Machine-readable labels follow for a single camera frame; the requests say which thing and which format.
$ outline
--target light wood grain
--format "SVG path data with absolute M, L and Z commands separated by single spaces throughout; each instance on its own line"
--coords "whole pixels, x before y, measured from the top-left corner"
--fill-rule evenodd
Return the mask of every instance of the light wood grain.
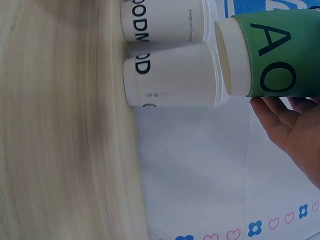
M 0 238 L 147 240 L 116 0 L 0 0 Z

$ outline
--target finger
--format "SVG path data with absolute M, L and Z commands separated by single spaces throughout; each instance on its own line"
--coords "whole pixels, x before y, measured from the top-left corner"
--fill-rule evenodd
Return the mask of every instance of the finger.
M 311 100 L 317 104 L 320 104 L 320 97 L 312 97 Z
M 261 98 L 253 98 L 250 103 L 270 140 L 285 150 L 291 128 L 282 123 Z
M 291 129 L 295 126 L 300 114 L 296 111 L 289 110 L 287 106 L 278 97 L 264 97 L 263 101 L 270 110 L 278 116 L 280 121 L 288 125 Z
M 303 114 L 318 105 L 314 101 L 306 99 L 305 97 L 289 97 L 288 99 L 293 110 L 300 114 Z

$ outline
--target blue flower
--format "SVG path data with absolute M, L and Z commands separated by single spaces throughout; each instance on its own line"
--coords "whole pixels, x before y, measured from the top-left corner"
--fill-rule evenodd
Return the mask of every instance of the blue flower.
M 308 204 L 305 204 L 299 208 L 299 218 L 302 219 L 308 215 Z
M 194 237 L 191 235 L 188 236 L 177 236 L 175 240 L 194 240 Z
M 259 235 L 262 232 L 262 221 L 252 222 L 249 224 L 249 237 L 253 237 L 254 235 Z

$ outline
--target white tablecloth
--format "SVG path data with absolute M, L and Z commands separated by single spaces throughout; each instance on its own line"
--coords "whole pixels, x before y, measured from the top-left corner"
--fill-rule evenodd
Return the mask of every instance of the white tablecloth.
M 320 192 L 270 142 L 249 99 L 135 111 L 152 240 L 305 240 L 320 231 Z

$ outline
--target black lettering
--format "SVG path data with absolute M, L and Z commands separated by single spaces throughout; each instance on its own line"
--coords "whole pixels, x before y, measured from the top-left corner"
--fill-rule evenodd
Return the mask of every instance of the black lettering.
M 139 65 L 141 64 L 146 64 L 146 68 L 144 70 L 139 69 Z M 147 74 L 150 71 L 151 68 L 151 62 L 150 60 L 148 61 L 141 61 L 141 62 L 136 62 L 135 63 L 135 70 L 139 73 L 139 74 Z
M 144 39 L 144 38 L 147 38 L 149 37 L 149 33 L 137 33 L 135 35 L 135 38 L 137 41 L 141 41 L 141 42 L 150 42 L 149 39 Z
M 267 74 L 274 70 L 274 69 L 286 69 L 288 70 L 291 75 L 292 75 L 292 80 L 291 80 L 291 84 L 288 87 L 282 88 L 282 89 L 271 89 L 269 87 L 266 86 L 265 80 L 266 80 L 266 76 Z M 262 72 L 261 77 L 260 77 L 260 87 L 268 92 L 268 93 L 284 93 L 287 92 L 289 90 L 291 90 L 295 84 L 297 82 L 297 74 L 295 69 L 288 63 L 283 62 L 283 61 L 277 61 L 274 63 L 269 64 Z
M 144 23 L 144 26 L 143 26 L 142 28 L 139 28 L 139 27 L 137 26 L 137 23 Z M 134 26 L 134 28 L 135 28 L 136 30 L 138 30 L 138 31 L 145 31 L 145 30 L 147 30 L 147 28 L 148 28 L 147 19 L 144 18 L 144 19 L 133 20 L 133 26 Z
M 148 58 L 148 57 L 150 57 L 150 53 L 141 54 L 141 55 L 139 55 L 139 56 L 136 56 L 135 58 L 136 58 L 136 59 L 139 59 L 139 60 L 142 60 L 142 59 L 146 59 L 146 58 Z
M 145 108 L 145 107 L 154 107 L 154 108 L 156 108 L 157 105 L 154 105 L 154 104 L 149 103 L 149 104 L 143 105 L 142 107 L 143 107 L 143 108 Z
M 141 0 L 141 1 L 137 1 L 137 0 L 133 0 L 132 2 L 134 3 L 134 4 L 141 4 L 141 3 L 143 3 L 145 0 Z
M 266 39 L 268 41 L 268 46 L 266 46 L 266 47 L 264 47 L 264 48 L 262 48 L 262 49 L 260 49 L 258 51 L 259 57 L 271 52 L 272 50 L 276 49 L 277 47 L 280 47 L 282 44 L 284 44 L 284 43 L 286 43 L 286 42 L 288 42 L 289 40 L 292 39 L 291 38 L 291 34 L 288 31 L 284 31 L 284 30 L 281 30 L 281 29 L 278 29 L 278 28 L 275 28 L 275 27 L 271 27 L 271 26 L 264 26 L 264 25 L 253 24 L 253 23 L 251 23 L 250 26 L 252 28 L 255 28 L 255 29 L 264 30 Z M 275 41 L 275 42 L 272 42 L 269 32 L 275 32 L 275 33 L 278 33 L 278 34 L 283 34 L 285 36 L 283 38 Z
M 141 13 L 136 13 L 136 9 L 137 8 L 142 8 L 142 12 Z M 142 17 L 143 15 L 145 15 L 147 12 L 147 9 L 145 6 L 143 5 L 137 5 L 137 6 L 134 6 L 132 8 L 132 14 L 135 15 L 136 17 Z

